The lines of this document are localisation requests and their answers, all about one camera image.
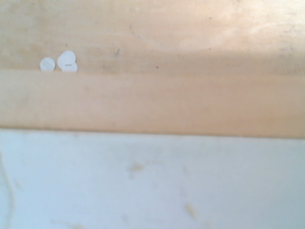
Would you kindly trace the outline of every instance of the wooden edge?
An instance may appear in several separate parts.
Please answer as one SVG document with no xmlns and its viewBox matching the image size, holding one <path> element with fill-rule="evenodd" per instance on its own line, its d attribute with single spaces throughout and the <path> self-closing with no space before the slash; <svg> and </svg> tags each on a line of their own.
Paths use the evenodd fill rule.
<svg viewBox="0 0 305 229">
<path fill-rule="evenodd" d="M 305 138 L 305 80 L 0 71 L 0 127 Z"/>
</svg>

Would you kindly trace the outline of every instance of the white surface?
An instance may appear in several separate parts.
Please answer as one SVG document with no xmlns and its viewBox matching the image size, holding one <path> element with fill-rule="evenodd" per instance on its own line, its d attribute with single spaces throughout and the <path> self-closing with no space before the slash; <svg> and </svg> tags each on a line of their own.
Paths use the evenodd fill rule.
<svg viewBox="0 0 305 229">
<path fill-rule="evenodd" d="M 40 62 L 40 69 L 44 72 L 54 71 L 55 66 L 56 66 L 55 61 L 50 57 L 43 58 L 43 60 Z"/>
<path fill-rule="evenodd" d="M 63 69 L 65 65 L 73 65 L 76 62 L 76 56 L 72 51 L 65 51 L 57 60 L 57 65 Z"/>
<path fill-rule="evenodd" d="M 304 140 L 2 130 L 0 150 L 1 229 L 305 228 Z"/>
<path fill-rule="evenodd" d="M 61 69 L 63 72 L 75 73 L 77 72 L 78 67 L 77 67 L 77 63 L 74 63 L 72 65 L 63 65 Z"/>
</svg>

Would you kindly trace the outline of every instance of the light wood grain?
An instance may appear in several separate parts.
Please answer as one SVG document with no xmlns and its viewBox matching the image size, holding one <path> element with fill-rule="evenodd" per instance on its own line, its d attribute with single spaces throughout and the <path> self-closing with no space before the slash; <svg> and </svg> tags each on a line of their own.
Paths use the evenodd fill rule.
<svg viewBox="0 0 305 229">
<path fill-rule="evenodd" d="M 0 127 L 305 137 L 304 12 L 300 0 L 1 1 Z M 79 74 L 36 71 L 65 50 Z"/>
<path fill-rule="evenodd" d="M 65 50 L 82 73 L 305 73 L 301 0 L 6 0 L 0 69 Z"/>
<path fill-rule="evenodd" d="M 0 127 L 305 137 L 305 79 L 0 71 Z"/>
</svg>

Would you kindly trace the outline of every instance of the crack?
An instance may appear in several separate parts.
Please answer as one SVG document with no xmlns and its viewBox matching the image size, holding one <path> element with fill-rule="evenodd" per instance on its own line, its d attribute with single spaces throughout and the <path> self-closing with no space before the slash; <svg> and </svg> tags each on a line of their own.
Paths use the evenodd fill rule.
<svg viewBox="0 0 305 229">
<path fill-rule="evenodd" d="M 6 173 L 5 167 L 4 167 L 4 163 L 3 163 L 3 157 L 2 157 L 2 152 L 0 151 L 0 177 L 3 178 L 4 180 L 4 185 L 6 186 L 6 189 L 8 190 L 9 193 L 9 202 L 10 202 L 10 207 L 7 213 L 7 220 L 6 220 L 6 225 L 7 225 L 7 229 L 11 229 L 11 221 L 12 221 L 12 217 L 14 214 L 14 205 L 15 205 L 15 201 L 14 201 L 14 191 L 12 188 L 12 185 L 10 183 L 10 179 Z"/>
</svg>

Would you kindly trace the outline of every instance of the white pill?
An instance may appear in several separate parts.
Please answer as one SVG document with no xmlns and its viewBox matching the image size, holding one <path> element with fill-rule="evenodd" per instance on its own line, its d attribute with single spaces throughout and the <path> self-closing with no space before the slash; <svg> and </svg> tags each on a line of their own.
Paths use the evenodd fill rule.
<svg viewBox="0 0 305 229">
<path fill-rule="evenodd" d="M 62 69 L 64 65 L 72 65 L 76 61 L 76 56 L 72 51 L 65 51 L 57 60 L 57 65 Z"/>
<path fill-rule="evenodd" d="M 42 71 L 54 71 L 55 69 L 55 61 L 50 58 L 46 57 L 40 62 L 40 69 Z"/>
<path fill-rule="evenodd" d="M 61 69 L 63 72 L 75 73 L 75 72 L 77 72 L 78 67 L 77 67 L 77 63 L 74 63 L 74 64 L 69 64 L 69 65 L 63 65 Z"/>
</svg>

